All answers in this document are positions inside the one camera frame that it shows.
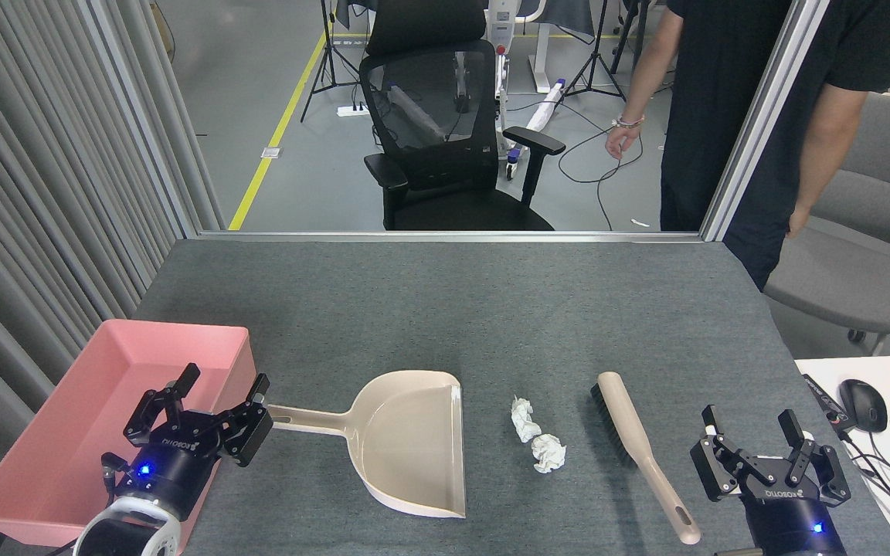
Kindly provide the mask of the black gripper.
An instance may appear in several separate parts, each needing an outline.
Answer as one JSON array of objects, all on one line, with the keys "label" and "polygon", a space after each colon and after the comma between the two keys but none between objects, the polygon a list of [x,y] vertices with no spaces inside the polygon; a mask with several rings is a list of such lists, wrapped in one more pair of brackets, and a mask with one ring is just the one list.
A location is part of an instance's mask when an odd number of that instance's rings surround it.
[{"label": "black gripper", "polygon": [[[738,496],[744,504],[746,524],[755,545],[766,555],[845,555],[843,541],[822,499],[831,507],[851,499],[837,451],[808,439],[792,409],[778,415],[782,432],[792,449],[785,459],[756,459],[767,485],[752,473],[737,470],[744,458],[739,447],[726,440],[716,405],[701,412],[705,432],[690,449],[690,457],[709,499]],[[805,475],[812,465],[818,486]]]},{"label": "black gripper", "polygon": [[[184,412],[182,400],[198,377],[198,366],[188,363],[172,384],[142,395],[124,429],[139,451],[114,489],[117,497],[140,497],[188,520],[219,456],[240,467],[250,464],[273,427],[264,405],[269,378],[258,374],[244,402],[214,416]],[[166,412],[166,422],[152,429],[160,412]]]}]

